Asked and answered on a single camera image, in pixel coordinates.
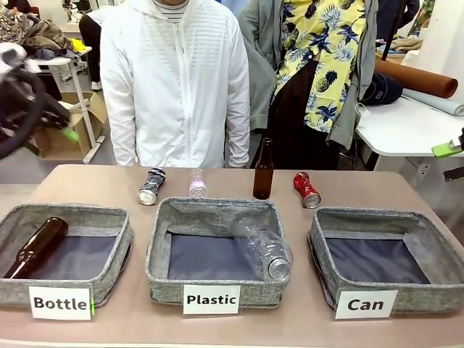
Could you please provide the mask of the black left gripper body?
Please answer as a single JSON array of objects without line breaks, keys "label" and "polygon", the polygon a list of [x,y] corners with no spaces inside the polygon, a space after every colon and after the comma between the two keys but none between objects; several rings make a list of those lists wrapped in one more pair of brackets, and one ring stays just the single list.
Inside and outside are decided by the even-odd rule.
[{"label": "black left gripper body", "polygon": [[45,107],[38,125],[45,128],[68,128],[70,125],[70,111],[50,95],[46,94],[44,98]]}]

